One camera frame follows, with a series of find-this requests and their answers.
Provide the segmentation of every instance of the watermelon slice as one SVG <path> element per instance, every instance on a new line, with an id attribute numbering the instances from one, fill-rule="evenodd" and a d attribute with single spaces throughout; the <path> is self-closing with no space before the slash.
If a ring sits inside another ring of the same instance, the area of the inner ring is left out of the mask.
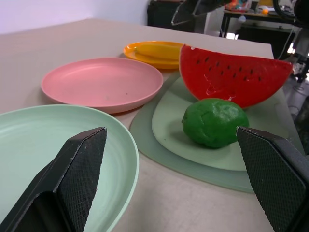
<path id="1" fill-rule="evenodd" d="M 292 64 L 275 59 L 226 55 L 184 45 L 181 76 L 199 100 L 221 98 L 241 108 L 272 96 L 292 72 Z"/>

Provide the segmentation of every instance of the lime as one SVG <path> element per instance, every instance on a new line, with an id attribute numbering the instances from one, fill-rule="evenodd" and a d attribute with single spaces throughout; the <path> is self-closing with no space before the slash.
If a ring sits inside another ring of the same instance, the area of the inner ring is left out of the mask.
<path id="1" fill-rule="evenodd" d="M 236 127 L 249 126 L 246 113 L 235 103 L 208 98 L 190 105 L 183 115 L 183 132 L 198 144 L 220 148 L 237 141 Z"/>

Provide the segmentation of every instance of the table leg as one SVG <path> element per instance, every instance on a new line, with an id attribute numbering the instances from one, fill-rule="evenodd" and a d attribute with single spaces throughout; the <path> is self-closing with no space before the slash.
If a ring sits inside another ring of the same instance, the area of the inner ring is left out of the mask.
<path id="1" fill-rule="evenodd" d="M 222 34 L 223 31 L 225 31 L 225 26 L 226 26 L 226 15 L 223 15 L 222 23 L 221 23 L 221 30 L 220 30 L 220 35 L 219 37 L 223 37 L 224 35 Z"/>
<path id="2" fill-rule="evenodd" d="M 225 29 L 223 31 L 223 37 L 227 37 L 227 32 L 228 32 L 228 28 L 230 26 L 230 21 L 231 21 L 231 18 L 230 17 L 227 17 L 226 19 L 226 23 L 225 23 Z"/>

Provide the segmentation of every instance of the desk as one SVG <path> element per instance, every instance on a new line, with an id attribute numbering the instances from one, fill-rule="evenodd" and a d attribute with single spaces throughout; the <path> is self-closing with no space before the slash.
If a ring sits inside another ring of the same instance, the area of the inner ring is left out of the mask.
<path id="1" fill-rule="evenodd" d="M 150 40 L 175 41 L 227 54 L 273 58 L 269 44 L 95 19 L 1 35 L 0 113 L 49 104 L 42 95 L 40 83 L 46 73 L 59 65 L 81 59 L 122 56 L 126 45 Z M 168 78 L 171 73 L 163 74 Z M 299 143 L 282 90 L 276 94 L 279 105 L 287 112 L 282 115 L 283 120 L 294 128 L 296 137 L 293 141 Z M 129 127 L 137 111 L 115 117 Z M 113 232 L 242 231 L 273 232 L 254 194 L 194 180 L 141 153 L 135 192 L 113 229 Z"/>
<path id="2" fill-rule="evenodd" d="M 249 19 L 249 20 L 272 22 L 272 23 L 289 23 L 286 20 L 283 20 L 279 16 L 254 14 L 254 13 L 240 13 L 240 12 L 224 10 L 224 15 L 223 15 L 222 23 L 221 23 L 221 31 L 220 31 L 219 37 L 227 36 L 231 18 L 239 18 L 242 15 L 245 16 L 246 19 Z"/>

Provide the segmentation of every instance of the mint green plate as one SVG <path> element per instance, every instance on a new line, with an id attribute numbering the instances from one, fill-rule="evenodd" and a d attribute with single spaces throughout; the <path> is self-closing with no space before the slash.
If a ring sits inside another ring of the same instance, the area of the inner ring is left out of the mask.
<path id="1" fill-rule="evenodd" d="M 98 190 L 84 231 L 111 231 L 133 195 L 139 172 L 138 150 L 130 132 L 117 119 L 72 105 L 38 106 L 0 115 L 0 223 L 67 139 L 102 126 L 107 128 L 107 141 Z"/>
<path id="2" fill-rule="evenodd" d="M 246 171 L 230 171 L 212 168 L 182 158 L 163 147 L 152 130 L 152 119 L 157 104 L 168 88 L 177 80 L 179 73 L 174 73 L 162 86 L 158 94 L 137 113 L 130 131 L 139 150 L 152 160 L 184 175 L 244 192 L 253 192 Z"/>
<path id="3" fill-rule="evenodd" d="M 184 112 L 196 101 L 183 79 L 178 78 L 155 109 L 152 129 L 157 141 L 176 155 L 196 163 L 232 171 L 245 171 L 246 166 L 238 142 L 220 149 L 208 149 L 194 143 L 184 134 Z M 273 96 L 245 110 L 250 127 L 287 138 L 289 133 L 277 117 L 275 106 L 278 102 L 279 100 Z"/>

